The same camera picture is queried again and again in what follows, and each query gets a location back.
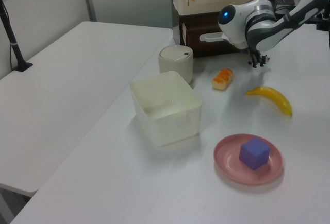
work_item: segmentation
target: white canister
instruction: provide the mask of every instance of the white canister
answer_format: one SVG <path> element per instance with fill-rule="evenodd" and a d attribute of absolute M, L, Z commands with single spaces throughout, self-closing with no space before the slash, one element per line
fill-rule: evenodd
<path fill-rule="evenodd" d="M 193 73 L 193 51 L 183 45 L 165 47 L 158 55 L 159 71 L 176 71 L 189 84 Z"/>

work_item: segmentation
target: toy bread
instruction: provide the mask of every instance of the toy bread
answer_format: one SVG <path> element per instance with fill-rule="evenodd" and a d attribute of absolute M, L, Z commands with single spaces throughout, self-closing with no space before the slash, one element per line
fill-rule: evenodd
<path fill-rule="evenodd" d="M 229 68 L 220 70 L 216 77 L 213 78 L 212 87 L 214 89 L 224 90 L 228 87 L 233 78 L 233 71 Z"/>

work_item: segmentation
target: white plastic bin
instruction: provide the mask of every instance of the white plastic bin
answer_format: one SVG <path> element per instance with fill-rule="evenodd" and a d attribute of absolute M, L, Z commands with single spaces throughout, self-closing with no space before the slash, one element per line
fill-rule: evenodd
<path fill-rule="evenodd" d="M 150 141 L 162 146 L 196 135 L 202 101 L 178 72 L 130 83 L 138 120 Z"/>

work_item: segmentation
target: yellow banana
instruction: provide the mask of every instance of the yellow banana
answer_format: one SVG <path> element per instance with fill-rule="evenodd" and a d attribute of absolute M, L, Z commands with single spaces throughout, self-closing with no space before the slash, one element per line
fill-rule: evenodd
<path fill-rule="evenodd" d="M 281 94 L 276 89 L 266 86 L 259 86 L 250 91 L 247 91 L 246 94 L 257 94 L 268 97 L 278 105 L 282 112 L 284 112 L 286 115 L 292 115 L 292 108 L 290 102 L 286 99 L 286 97 L 284 97 L 283 94 Z"/>

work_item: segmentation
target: purple block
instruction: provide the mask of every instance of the purple block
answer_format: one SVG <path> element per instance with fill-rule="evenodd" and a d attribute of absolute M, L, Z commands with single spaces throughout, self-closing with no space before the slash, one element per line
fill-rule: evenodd
<path fill-rule="evenodd" d="M 257 137 L 241 145 L 239 159 L 256 170 L 268 162 L 270 147 Z"/>

